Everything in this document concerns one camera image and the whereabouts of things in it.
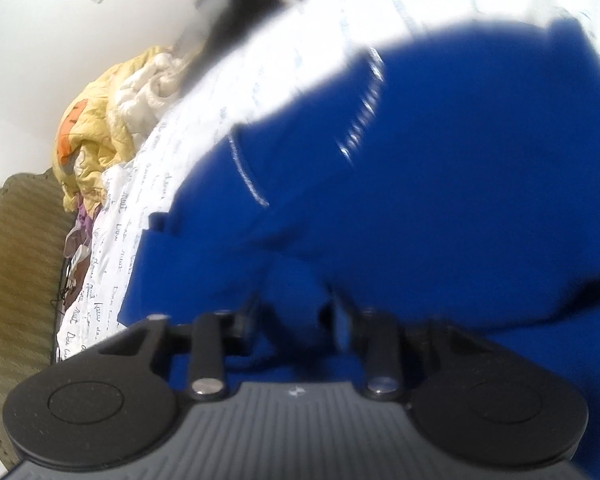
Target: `white blanket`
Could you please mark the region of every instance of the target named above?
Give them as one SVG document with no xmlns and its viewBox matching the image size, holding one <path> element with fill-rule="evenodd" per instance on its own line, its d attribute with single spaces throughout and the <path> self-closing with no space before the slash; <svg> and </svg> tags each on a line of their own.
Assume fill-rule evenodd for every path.
<svg viewBox="0 0 600 480">
<path fill-rule="evenodd" d="M 107 203 L 84 286 L 58 334 L 60 357 L 120 330 L 116 317 L 148 215 L 170 208 L 193 165 L 235 123 L 270 114 L 363 47 L 471 19 L 545 25 L 568 15 L 600 53 L 600 0 L 305 0 L 274 17 L 167 113 L 133 161 L 104 174 Z"/>
</svg>

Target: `dark object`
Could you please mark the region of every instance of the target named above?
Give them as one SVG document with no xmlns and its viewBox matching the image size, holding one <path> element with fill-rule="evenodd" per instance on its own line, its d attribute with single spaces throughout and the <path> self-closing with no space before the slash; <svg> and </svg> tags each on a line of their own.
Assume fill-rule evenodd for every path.
<svg viewBox="0 0 600 480">
<path fill-rule="evenodd" d="M 202 52 L 190 65 L 182 83 L 182 93 L 191 90 L 209 68 L 246 38 L 249 31 L 281 7 L 280 0 L 230 0 L 229 7 L 211 28 Z"/>
<path fill-rule="evenodd" d="M 565 380 L 488 341 L 432 324 L 437 370 L 413 391 L 410 414 L 452 455 L 496 467 L 570 460 L 587 427 L 587 404 Z"/>
<path fill-rule="evenodd" d="M 263 468 L 289 480 L 325 471 L 382 480 L 512 471 L 584 478 L 565 462 L 587 423 L 587 405 L 567 382 L 450 324 L 405 328 L 338 297 L 330 311 L 327 323 L 348 322 L 347 340 L 365 366 L 363 396 L 346 383 L 246 383 L 229 392 L 222 359 L 250 352 L 257 298 L 193 325 L 150 316 L 10 394 L 5 426 L 25 462 L 9 478 L 69 478 L 51 469 L 148 480 L 166 470 L 189 480 L 210 478 L 211 467 L 232 480 L 264 478 Z M 174 392 L 165 382 L 170 357 L 188 351 L 190 388 Z M 407 354 L 427 375 L 413 390 L 403 378 Z M 330 458 L 320 464 L 320 455 Z M 437 465 L 421 469 L 426 460 Z"/>
</svg>

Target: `metal bolt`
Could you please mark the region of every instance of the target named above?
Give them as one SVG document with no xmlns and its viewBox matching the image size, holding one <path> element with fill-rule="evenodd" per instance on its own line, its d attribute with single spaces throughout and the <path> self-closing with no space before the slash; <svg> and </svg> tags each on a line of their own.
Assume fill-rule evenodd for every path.
<svg viewBox="0 0 600 480">
<path fill-rule="evenodd" d="M 376 395 L 390 394 L 398 389 L 398 381 L 392 377 L 374 377 L 366 387 Z"/>
<path fill-rule="evenodd" d="M 213 377 L 203 377 L 196 379 L 191 385 L 194 392 L 201 396 L 218 394 L 224 389 L 224 383 L 220 379 Z"/>
</svg>

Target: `blue fabric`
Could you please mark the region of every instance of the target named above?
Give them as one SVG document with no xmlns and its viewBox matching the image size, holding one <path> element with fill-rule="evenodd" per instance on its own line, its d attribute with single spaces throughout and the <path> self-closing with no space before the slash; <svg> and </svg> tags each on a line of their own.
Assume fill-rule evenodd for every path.
<svg viewBox="0 0 600 480">
<path fill-rule="evenodd" d="M 272 306 L 234 380 L 356 377 L 317 322 L 325 284 L 418 321 L 491 334 L 592 406 L 578 460 L 600 478 L 600 60 L 577 22 L 473 25 L 381 52 L 384 87 L 352 164 L 338 142 L 370 79 L 359 59 L 196 165 L 136 256 L 120 321 Z M 507 329 L 517 324 L 530 328 Z"/>
</svg>

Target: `crumpled bedding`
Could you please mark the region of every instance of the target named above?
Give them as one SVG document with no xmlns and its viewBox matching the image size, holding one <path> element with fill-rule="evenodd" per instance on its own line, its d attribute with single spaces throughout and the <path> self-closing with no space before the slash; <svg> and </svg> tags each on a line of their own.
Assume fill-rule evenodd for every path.
<svg viewBox="0 0 600 480">
<path fill-rule="evenodd" d="M 107 201 L 94 224 L 90 269 L 58 333 L 60 356 L 120 330 L 149 214 L 170 209 L 190 170 L 234 124 L 271 114 L 366 46 L 466 20 L 545 25 L 567 15 L 580 21 L 600 55 L 600 0 L 303 0 L 271 20 L 167 112 L 133 161 L 104 173 Z"/>
<path fill-rule="evenodd" d="M 151 110 L 164 110 L 173 103 L 176 79 L 171 77 L 163 81 L 157 72 L 177 63 L 167 53 L 159 63 L 154 62 L 155 56 L 163 53 L 162 47 L 152 46 L 139 56 L 109 68 L 89 83 L 65 110 L 56 133 L 52 165 L 62 185 L 63 205 L 67 211 L 76 210 L 79 196 L 82 196 L 88 214 L 93 217 L 97 206 L 106 198 L 102 172 L 120 162 L 130 161 L 138 149 L 128 123 L 132 124 L 136 137 L 141 132 L 150 132 L 157 122 L 150 118 Z M 142 75 L 129 82 L 142 69 L 146 69 Z M 150 82 L 153 92 L 143 91 L 142 87 L 134 92 L 138 82 Z M 124 98 L 118 95 L 123 85 L 126 89 Z M 138 124 L 141 123 L 139 116 L 144 118 L 144 123 Z"/>
<path fill-rule="evenodd" d="M 115 106 L 110 108 L 109 114 L 116 116 L 115 120 L 122 118 L 136 151 L 177 101 L 189 62 L 199 50 L 197 48 L 186 59 L 161 52 L 127 78 L 116 91 Z"/>
</svg>

